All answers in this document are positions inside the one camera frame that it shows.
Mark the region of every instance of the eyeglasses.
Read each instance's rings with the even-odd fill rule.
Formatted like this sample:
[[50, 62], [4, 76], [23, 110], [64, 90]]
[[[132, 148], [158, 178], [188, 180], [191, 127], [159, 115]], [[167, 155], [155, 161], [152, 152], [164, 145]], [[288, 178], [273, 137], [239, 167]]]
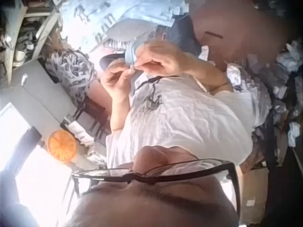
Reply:
[[132, 172], [130, 169], [95, 169], [74, 173], [74, 190], [80, 197], [80, 181], [89, 181], [87, 189], [104, 182], [130, 183], [136, 180], [147, 184], [162, 184], [166, 182], [191, 181], [195, 179], [206, 179], [206, 177], [215, 176], [221, 183], [221, 186], [232, 200], [235, 199], [236, 210], [240, 217], [241, 200], [239, 181], [235, 165], [229, 161], [218, 159], [200, 159], [195, 161], [180, 162], [153, 168], [144, 174]]

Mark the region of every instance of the black eyeglass frame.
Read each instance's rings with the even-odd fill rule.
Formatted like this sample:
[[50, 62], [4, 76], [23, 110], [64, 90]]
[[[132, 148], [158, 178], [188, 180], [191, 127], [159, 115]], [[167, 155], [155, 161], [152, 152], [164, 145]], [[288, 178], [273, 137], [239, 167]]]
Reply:
[[[187, 174], [179, 174], [179, 175], [168, 175], [168, 176], [149, 176], [146, 175], [150, 171], [161, 168], [164, 166], [174, 166], [178, 164], [183, 164], [183, 163], [190, 163], [190, 162], [196, 162], [196, 161], [204, 161], [204, 160], [215, 160], [215, 161], [220, 161], [222, 162], [221, 165], [215, 166], [209, 169], [204, 169], [201, 171], [197, 172], [192, 172], [192, 173], [187, 173]], [[100, 169], [102, 170], [129, 170], [126, 168], [112, 168], [112, 169]], [[148, 183], [148, 184], [156, 184], [160, 182], [172, 182], [172, 181], [182, 181], [182, 180], [189, 180], [189, 179], [194, 179], [194, 178], [200, 178], [200, 177], [205, 177], [205, 176], [210, 176], [214, 175], [223, 171], [228, 171], [228, 176], [230, 176], [234, 190], [235, 190], [235, 195], [236, 195], [236, 205], [237, 205], [237, 214], [238, 217], [240, 218], [241, 214], [241, 196], [240, 196], [240, 187], [239, 187], [239, 180], [238, 180], [238, 175], [237, 171], [235, 168], [234, 163], [230, 161], [224, 161], [224, 160], [219, 160], [219, 159], [214, 159], [214, 158], [208, 158], [208, 159], [197, 159], [193, 161], [186, 161], [186, 162], [178, 162], [178, 163], [173, 163], [173, 164], [167, 164], [163, 166], [158, 166], [156, 168], [150, 169], [149, 171], [145, 172], [144, 174], [139, 174], [135, 172], [129, 172], [127, 174], [124, 174], [122, 176], [90, 176], [90, 175], [85, 175], [85, 173], [88, 173], [90, 171], [97, 171], [98, 169], [94, 170], [86, 170], [86, 171], [80, 171], [77, 173], [72, 174], [72, 179], [74, 180], [74, 190], [77, 194], [78, 197], [80, 197], [80, 192], [79, 192], [79, 178], [85, 178], [85, 179], [90, 179], [91, 181], [105, 181], [105, 182], [116, 182], [116, 183], [123, 183], [127, 182], [130, 183], [132, 180], [136, 180], [141, 183]]]

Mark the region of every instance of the nose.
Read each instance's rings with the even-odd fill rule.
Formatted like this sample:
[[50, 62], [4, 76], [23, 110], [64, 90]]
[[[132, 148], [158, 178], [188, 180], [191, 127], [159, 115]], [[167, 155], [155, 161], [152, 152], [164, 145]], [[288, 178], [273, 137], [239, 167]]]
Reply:
[[163, 149], [165, 148], [159, 146], [141, 148], [134, 159], [133, 171], [143, 174], [150, 169], [166, 165], [168, 159]]

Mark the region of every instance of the hand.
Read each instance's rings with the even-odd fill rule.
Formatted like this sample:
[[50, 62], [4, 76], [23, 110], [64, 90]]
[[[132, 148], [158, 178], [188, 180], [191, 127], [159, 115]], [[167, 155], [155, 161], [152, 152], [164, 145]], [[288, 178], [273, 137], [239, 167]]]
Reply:
[[131, 91], [130, 80], [135, 73], [126, 65], [124, 59], [113, 61], [101, 77], [101, 84], [112, 97], [113, 101], [120, 102], [128, 98]]
[[188, 67], [188, 56], [167, 41], [150, 41], [139, 46], [134, 67], [149, 74], [174, 76]]

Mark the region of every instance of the white fabric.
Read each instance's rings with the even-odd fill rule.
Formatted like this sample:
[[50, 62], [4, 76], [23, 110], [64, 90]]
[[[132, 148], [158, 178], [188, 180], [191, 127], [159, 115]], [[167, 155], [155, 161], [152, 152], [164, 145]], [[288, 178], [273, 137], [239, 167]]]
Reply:
[[143, 146], [181, 147], [198, 158], [229, 160], [236, 165], [252, 151], [255, 121], [250, 93], [205, 93], [190, 76], [163, 78], [134, 95], [123, 130], [107, 137], [107, 165], [131, 162]]

